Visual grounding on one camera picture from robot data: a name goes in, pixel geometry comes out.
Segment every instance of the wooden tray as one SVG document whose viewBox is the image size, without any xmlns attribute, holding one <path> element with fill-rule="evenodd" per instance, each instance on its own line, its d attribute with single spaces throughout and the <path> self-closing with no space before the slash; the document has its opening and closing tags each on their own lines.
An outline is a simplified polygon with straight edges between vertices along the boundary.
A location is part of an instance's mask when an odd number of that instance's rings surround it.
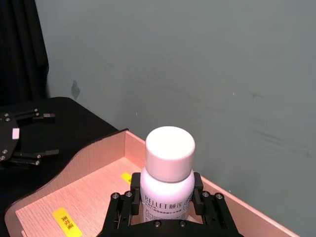
<svg viewBox="0 0 316 237">
<path fill-rule="evenodd" d="M 80 150 L 66 168 L 36 193 L 16 202 L 5 223 L 11 237 L 64 237 L 52 213 L 63 207 L 83 237 L 97 236 L 114 192 L 123 194 L 129 183 L 125 172 L 140 172 L 145 162 L 145 142 L 129 131 L 103 138 Z M 202 177 L 204 189 L 221 192 L 239 232 L 245 237 L 297 237 L 287 228 L 255 210 Z M 189 220 L 201 222 L 190 211 Z"/>
</svg>

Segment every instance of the gray wall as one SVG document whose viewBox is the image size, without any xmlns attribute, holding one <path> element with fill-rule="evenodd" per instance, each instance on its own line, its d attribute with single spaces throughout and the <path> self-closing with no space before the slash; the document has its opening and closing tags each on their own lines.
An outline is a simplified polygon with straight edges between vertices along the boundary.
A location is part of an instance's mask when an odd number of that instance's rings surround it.
<svg viewBox="0 0 316 237">
<path fill-rule="evenodd" d="M 196 171 L 315 235 L 315 0 L 37 5 L 51 96 L 77 95 L 142 138 L 166 124 L 187 129 Z"/>
</svg>

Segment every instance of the white bottle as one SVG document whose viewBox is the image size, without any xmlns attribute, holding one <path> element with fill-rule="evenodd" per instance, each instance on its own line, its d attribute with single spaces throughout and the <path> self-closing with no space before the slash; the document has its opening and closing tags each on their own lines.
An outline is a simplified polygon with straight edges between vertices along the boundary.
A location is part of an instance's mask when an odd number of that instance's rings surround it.
<svg viewBox="0 0 316 237">
<path fill-rule="evenodd" d="M 191 134 L 178 127 L 159 127 L 149 133 L 140 178 L 143 222 L 187 219 L 195 184 L 195 147 Z"/>
</svg>

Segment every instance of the bolt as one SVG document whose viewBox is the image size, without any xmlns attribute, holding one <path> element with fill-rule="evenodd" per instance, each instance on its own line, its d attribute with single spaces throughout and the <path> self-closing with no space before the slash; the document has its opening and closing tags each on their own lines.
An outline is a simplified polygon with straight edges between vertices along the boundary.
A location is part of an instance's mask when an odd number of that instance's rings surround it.
<svg viewBox="0 0 316 237">
<path fill-rule="evenodd" d="M 179 224 L 180 224 L 181 227 L 185 227 L 186 226 L 186 222 L 185 221 L 180 221 Z"/>
<path fill-rule="evenodd" d="M 209 196 L 209 193 L 208 193 L 208 192 L 203 192 L 202 195 L 203 195 L 204 197 L 208 197 L 208 196 Z"/>
<path fill-rule="evenodd" d="M 131 197 L 133 194 L 132 194 L 130 191 L 128 191 L 125 195 L 126 195 L 127 197 Z"/>
<path fill-rule="evenodd" d="M 222 199 L 223 198 L 223 195 L 221 195 L 221 194 L 216 194 L 215 196 L 216 196 L 217 199 Z"/>
<path fill-rule="evenodd" d="M 115 193 L 115 194 L 112 195 L 112 197 L 113 197 L 114 199 L 117 199 L 117 198 L 119 197 L 119 194 L 118 194 L 118 193 Z"/>
<path fill-rule="evenodd" d="M 155 226 L 159 227 L 161 225 L 160 221 L 155 221 Z"/>
</svg>

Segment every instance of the yellow sticker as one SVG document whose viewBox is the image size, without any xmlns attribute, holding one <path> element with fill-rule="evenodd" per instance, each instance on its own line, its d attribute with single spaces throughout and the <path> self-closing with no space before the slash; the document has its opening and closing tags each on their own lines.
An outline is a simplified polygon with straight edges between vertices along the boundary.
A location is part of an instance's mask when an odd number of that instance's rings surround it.
<svg viewBox="0 0 316 237">
<path fill-rule="evenodd" d="M 128 182 L 129 184 L 132 182 L 132 176 L 131 176 L 129 173 L 127 173 L 127 172 L 125 172 L 124 174 L 122 174 L 122 175 L 121 175 L 121 178 L 122 178 L 123 180 L 125 180 L 126 182 Z"/>
<path fill-rule="evenodd" d="M 78 226 L 74 223 L 70 215 L 63 207 L 54 211 L 53 217 L 55 218 L 60 228 L 64 231 L 67 237 L 82 236 L 82 232 L 79 230 Z"/>
</svg>

